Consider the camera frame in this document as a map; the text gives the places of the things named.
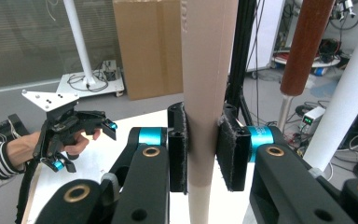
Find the brown cylinder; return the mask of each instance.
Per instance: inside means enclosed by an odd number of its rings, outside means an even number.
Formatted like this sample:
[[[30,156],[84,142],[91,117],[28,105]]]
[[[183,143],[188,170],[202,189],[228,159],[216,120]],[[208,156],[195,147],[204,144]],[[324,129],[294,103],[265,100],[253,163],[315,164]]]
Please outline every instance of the brown cylinder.
[[[298,96],[303,92],[334,2],[335,0],[303,1],[282,78],[283,94]]]

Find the white table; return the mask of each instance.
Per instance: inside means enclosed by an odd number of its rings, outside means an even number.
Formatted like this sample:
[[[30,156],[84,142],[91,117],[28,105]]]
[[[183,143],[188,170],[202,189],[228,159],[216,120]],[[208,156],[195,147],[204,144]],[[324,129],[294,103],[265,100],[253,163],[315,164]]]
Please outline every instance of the white table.
[[[96,141],[90,141],[80,157],[74,161],[77,172],[70,174],[65,169],[54,173],[46,165],[39,165],[27,211],[22,223],[34,223],[38,214],[51,196],[62,185],[79,178],[100,183],[101,176],[108,172],[117,157],[127,145],[132,127],[167,127],[167,111],[145,114],[116,121],[117,141],[102,134]],[[248,175],[244,192],[228,192],[217,162],[213,170],[209,223],[242,223],[249,204],[254,164],[248,164]],[[172,224],[190,223],[187,196],[171,193],[170,218]]]

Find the floor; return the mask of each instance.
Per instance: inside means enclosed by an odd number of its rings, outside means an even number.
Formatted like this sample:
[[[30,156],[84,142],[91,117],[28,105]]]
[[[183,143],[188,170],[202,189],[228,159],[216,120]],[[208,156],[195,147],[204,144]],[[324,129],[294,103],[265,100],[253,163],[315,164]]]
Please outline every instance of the floor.
[[[310,76],[304,93],[294,99],[291,113],[293,113],[297,105],[302,105],[304,102],[328,101],[334,92],[341,74],[341,71],[332,70],[325,77]],[[259,79],[257,81],[247,77],[244,81],[243,89],[247,105],[254,114],[255,124],[257,124],[256,114],[258,105],[258,122],[260,125],[263,125],[267,121],[278,120],[282,103],[282,94],[279,89],[282,70],[260,71],[258,75]],[[27,91],[55,92],[57,86],[58,83],[53,83],[28,88]],[[183,94],[175,94],[130,101],[126,94],[118,98],[114,94],[106,94],[82,98],[76,109],[102,110],[106,112],[108,118],[117,120],[166,109],[169,105],[181,102],[183,99]],[[41,109],[21,96],[21,89],[0,92],[0,121],[14,113],[20,117],[29,132],[40,130],[46,118],[45,113]],[[286,133],[297,132],[297,123],[286,125],[285,130]],[[330,168],[327,168],[325,173],[329,177],[331,175]],[[334,175],[330,182],[340,189],[344,180],[351,177],[353,177],[351,172],[334,167]],[[21,178],[22,176],[18,176],[14,181],[0,188],[0,223],[12,223],[15,220],[17,195]]]

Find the white pole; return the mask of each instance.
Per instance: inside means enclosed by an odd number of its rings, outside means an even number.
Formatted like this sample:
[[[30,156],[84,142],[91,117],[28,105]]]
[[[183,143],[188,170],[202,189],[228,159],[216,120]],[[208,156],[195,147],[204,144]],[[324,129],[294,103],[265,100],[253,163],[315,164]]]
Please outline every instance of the white pole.
[[[95,80],[92,77],[89,55],[87,53],[86,44],[84,43],[83,33],[81,32],[74,0],[63,0],[63,3],[65,4],[66,13],[68,14],[69,23],[71,24],[72,33],[74,34],[77,52],[79,53],[84,75],[86,76],[83,83],[94,85]]]
[[[338,83],[304,160],[324,170],[358,115],[358,45]]]

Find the cardboard box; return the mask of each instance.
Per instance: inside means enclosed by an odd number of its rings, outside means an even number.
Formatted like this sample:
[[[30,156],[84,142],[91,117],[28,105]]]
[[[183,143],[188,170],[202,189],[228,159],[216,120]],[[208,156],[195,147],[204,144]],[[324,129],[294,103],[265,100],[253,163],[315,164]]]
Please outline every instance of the cardboard box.
[[[131,100],[183,92],[180,0],[113,0]]]

